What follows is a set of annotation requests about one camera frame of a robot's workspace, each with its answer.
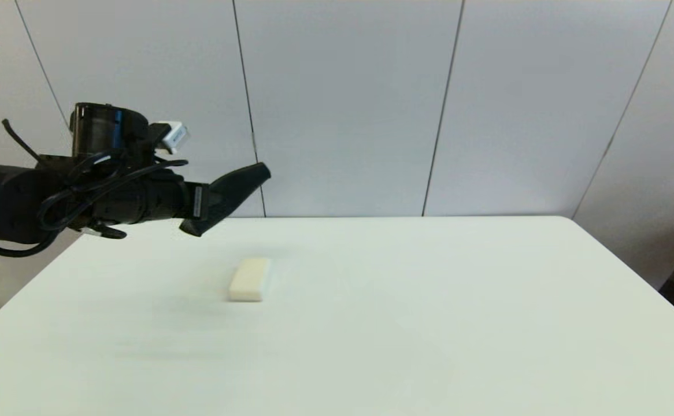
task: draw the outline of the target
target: foam block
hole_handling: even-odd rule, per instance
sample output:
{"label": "foam block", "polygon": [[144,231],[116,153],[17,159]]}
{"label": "foam block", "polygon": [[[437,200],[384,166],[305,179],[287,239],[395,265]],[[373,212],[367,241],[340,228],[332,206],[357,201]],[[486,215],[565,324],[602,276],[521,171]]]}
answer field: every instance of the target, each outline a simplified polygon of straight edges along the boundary
{"label": "foam block", "polygon": [[261,302],[271,268],[269,258],[247,258],[239,264],[229,285],[229,300]]}

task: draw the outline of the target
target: black robotic arm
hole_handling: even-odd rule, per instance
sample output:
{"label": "black robotic arm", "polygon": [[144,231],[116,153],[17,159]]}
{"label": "black robotic arm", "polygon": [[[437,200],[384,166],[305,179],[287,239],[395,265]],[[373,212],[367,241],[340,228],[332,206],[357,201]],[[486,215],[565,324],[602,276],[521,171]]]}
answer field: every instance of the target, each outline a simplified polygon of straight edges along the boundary
{"label": "black robotic arm", "polygon": [[36,244],[0,247],[0,255],[25,257],[51,245],[65,228],[110,239],[126,234],[115,224],[183,218],[180,229],[201,236],[231,215],[271,173],[263,163],[237,169],[211,184],[186,182],[155,150],[175,153],[186,135],[177,122],[147,123],[139,113],[111,105],[78,103],[71,118],[73,155],[37,155],[3,121],[9,135],[38,164],[0,165],[0,240]]}

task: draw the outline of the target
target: white table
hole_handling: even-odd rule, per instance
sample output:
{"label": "white table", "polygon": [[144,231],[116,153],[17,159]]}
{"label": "white table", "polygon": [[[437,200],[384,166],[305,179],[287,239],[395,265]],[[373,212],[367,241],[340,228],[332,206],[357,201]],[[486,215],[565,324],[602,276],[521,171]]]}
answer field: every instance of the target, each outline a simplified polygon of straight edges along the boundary
{"label": "white table", "polygon": [[82,237],[0,311],[0,415],[674,414],[674,308],[569,220],[176,226]]}

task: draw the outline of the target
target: panel seam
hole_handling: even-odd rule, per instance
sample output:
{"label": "panel seam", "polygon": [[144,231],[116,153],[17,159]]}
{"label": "panel seam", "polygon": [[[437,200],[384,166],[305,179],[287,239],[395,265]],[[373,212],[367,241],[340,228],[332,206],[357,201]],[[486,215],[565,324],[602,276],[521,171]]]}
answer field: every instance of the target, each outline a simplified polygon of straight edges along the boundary
{"label": "panel seam", "polygon": [[440,131],[442,130],[442,121],[445,116],[445,104],[447,103],[447,92],[450,89],[450,79],[453,77],[453,68],[455,66],[455,52],[458,50],[458,38],[461,34],[461,21],[463,21],[463,11],[466,7],[466,0],[461,2],[461,11],[458,14],[458,25],[455,28],[455,40],[453,40],[453,53],[450,55],[450,68],[447,71],[447,79],[445,81],[445,94],[442,97],[442,106],[440,108],[440,120],[437,126],[437,134],[435,135],[435,147],[432,150],[432,161],[429,164],[429,177],[427,177],[427,189],[424,192],[424,203],[422,204],[422,216],[427,213],[427,200],[429,199],[429,187],[432,184],[432,171],[435,169],[435,158],[437,158],[437,147],[440,142]]}
{"label": "panel seam", "polygon": [[578,201],[578,205],[576,206],[575,210],[573,211],[573,215],[571,216],[571,219],[576,217],[576,214],[578,214],[578,210],[581,208],[581,205],[583,204],[583,200],[586,199],[586,195],[588,194],[588,190],[591,189],[591,185],[594,183],[594,178],[597,176],[599,173],[599,169],[602,167],[602,164],[604,163],[604,159],[607,156],[607,153],[609,153],[609,149],[612,147],[612,143],[614,142],[614,137],[617,136],[617,131],[620,130],[620,124],[622,124],[622,120],[625,119],[625,114],[627,114],[628,108],[630,108],[630,103],[632,103],[633,97],[635,97],[635,92],[638,90],[638,87],[640,86],[640,80],[643,79],[643,74],[646,73],[646,68],[648,66],[648,62],[651,60],[651,55],[653,55],[653,50],[656,48],[656,44],[658,43],[658,38],[660,37],[661,31],[663,29],[663,24],[665,24],[665,19],[668,17],[668,11],[671,10],[671,5],[673,4],[673,0],[670,0],[668,2],[668,7],[665,9],[665,13],[663,13],[663,19],[661,20],[660,26],[658,27],[658,32],[656,32],[656,37],[653,40],[653,45],[651,45],[651,50],[648,52],[648,56],[646,57],[645,63],[643,63],[643,69],[640,70],[640,74],[638,76],[638,81],[635,82],[635,86],[632,88],[632,91],[630,92],[630,98],[628,98],[627,103],[625,105],[625,109],[622,111],[622,115],[620,115],[620,120],[617,121],[617,126],[614,127],[614,132],[612,132],[612,137],[609,139],[609,143],[607,143],[607,147],[604,149],[604,153],[602,154],[602,157],[599,159],[599,164],[597,164],[597,168],[594,169],[594,173],[591,175],[591,179],[588,181],[588,185],[586,186],[586,190],[583,191],[583,195],[581,195],[581,200]]}
{"label": "panel seam", "polygon": [[31,33],[28,31],[28,24],[26,24],[26,19],[23,18],[23,13],[21,13],[21,7],[18,5],[18,0],[14,0],[14,3],[16,5],[16,10],[18,10],[18,16],[20,16],[21,22],[23,23],[23,29],[26,31],[26,35],[28,36],[28,41],[31,43],[31,49],[34,50],[34,56],[36,56],[36,60],[39,63],[39,68],[42,69],[42,74],[44,74],[44,80],[47,81],[47,86],[49,86],[49,92],[51,92],[52,98],[54,98],[54,104],[57,105],[57,110],[60,111],[60,116],[62,116],[62,120],[65,122],[65,126],[69,129],[70,123],[67,122],[67,117],[65,117],[65,113],[62,111],[62,106],[60,106],[60,101],[57,100],[57,94],[54,93],[54,88],[52,88],[52,83],[49,82],[49,77],[47,76],[47,71],[44,69],[44,64],[42,63],[42,59],[39,58],[39,52],[36,50],[36,45],[34,44],[34,40],[31,37]]}
{"label": "panel seam", "polygon": [[[239,19],[237,18],[237,5],[235,0],[232,0],[232,10],[234,11],[234,27],[237,31],[237,45],[239,45],[239,62],[242,64],[242,79],[245,81],[245,97],[247,98],[247,115],[250,116],[250,139],[252,140],[252,150],[255,152],[255,163],[260,163],[260,157],[257,155],[255,125],[252,122],[252,106],[250,106],[250,89],[247,86],[245,55],[242,53],[242,37],[239,35]],[[265,193],[262,190],[262,186],[260,186],[260,201],[262,202],[262,216],[268,218],[268,212],[265,210]]]}

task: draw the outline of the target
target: black cable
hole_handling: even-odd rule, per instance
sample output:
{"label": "black cable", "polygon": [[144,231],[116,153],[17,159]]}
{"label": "black cable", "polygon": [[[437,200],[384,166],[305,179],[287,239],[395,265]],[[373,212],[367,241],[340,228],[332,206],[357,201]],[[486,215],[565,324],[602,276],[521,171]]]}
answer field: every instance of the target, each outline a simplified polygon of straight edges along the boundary
{"label": "black cable", "polygon": [[45,248],[49,247],[49,245],[54,243],[54,239],[56,239],[57,235],[59,234],[60,234],[59,231],[52,231],[47,235],[46,239],[44,239],[42,242],[38,243],[34,247],[26,248],[26,250],[9,250],[8,248],[0,247],[0,255],[3,257],[13,257],[13,258],[28,257],[30,255],[35,255],[36,253],[43,252]]}
{"label": "black cable", "polygon": [[[120,176],[120,177],[114,177],[110,181],[102,181],[104,184],[102,186],[98,186],[96,183],[91,183],[91,184],[86,184],[81,187],[75,187],[75,189],[67,189],[63,190],[61,192],[58,192],[48,198],[46,198],[41,205],[39,205],[39,211],[38,211],[38,219],[39,219],[39,228],[45,229],[45,230],[60,230],[65,227],[67,227],[72,221],[75,220],[78,216],[80,216],[83,211],[87,210],[88,208],[93,205],[93,203],[103,197],[105,194],[108,192],[112,192],[113,190],[117,189],[118,187],[122,186],[123,184],[126,184],[129,181],[133,181],[134,179],[137,179],[137,177],[144,176],[145,174],[149,174],[152,172],[155,172],[160,169],[165,169],[165,168],[170,168],[171,166],[184,166],[188,163],[186,160],[175,160],[175,161],[165,161],[163,163],[159,164],[154,164],[152,166],[145,166],[145,168],[137,169],[136,171],[133,171],[132,173],[125,174],[125,176]],[[55,205],[60,200],[63,200],[71,195],[73,193],[79,193],[79,192],[88,192],[89,190],[94,190],[94,189],[99,189],[97,192],[94,192],[93,195],[89,198],[85,198],[83,203],[78,205],[77,208],[75,208],[73,211],[71,211],[67,216],[62,217],[60,220],[53,224],[47,224],[46,222],[46,214],[47,211],[49,211],[49,208],[52,208],[52,206]]]}
{"label": "black cable", "polygon": [[21,148],[23,148],[23,150],[25,150],[26,153],[30,154],[31,157],[34,158],[34,160],[36,160],[36,163],[44,166],[44,168],[56,174],[57,177],[59,177],[60,180],[62,180],[62,182],[65,183],[65,185],[70,185],[70,183],[67,180],[67,177],[62,176],[62,174],[60,174],[58,171],[52,169],[52,166],[49,166],[49,164],[47,164],[46,161],[44,161],[41,157],[39,157],[39,155],[36,152],[34,152],[33,149],[28,147],[28,144],[26,144],[26,142],[23,139],[21,139],[21,137],[19,137],[18,134],[16,134],[13,127],[11,127],[9,119],[7,118],[2,119],[1,124],[3,125],[3,128],[6,130],[6,132],[11,136],[11,139],[14,139],[14,142],[16,142]]}

